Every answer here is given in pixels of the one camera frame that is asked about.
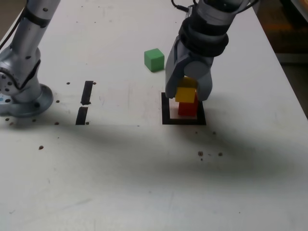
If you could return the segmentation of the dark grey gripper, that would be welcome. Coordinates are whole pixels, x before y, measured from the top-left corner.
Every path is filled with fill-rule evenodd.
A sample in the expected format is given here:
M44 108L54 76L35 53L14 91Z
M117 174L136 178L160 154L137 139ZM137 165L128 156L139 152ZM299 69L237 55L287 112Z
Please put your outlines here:
M177 36L166 63L166 97L170 99L175 97L178 82L185 74L197 82L198 100L207 100L213 87L211 77L213 61L213 57L189 51Z

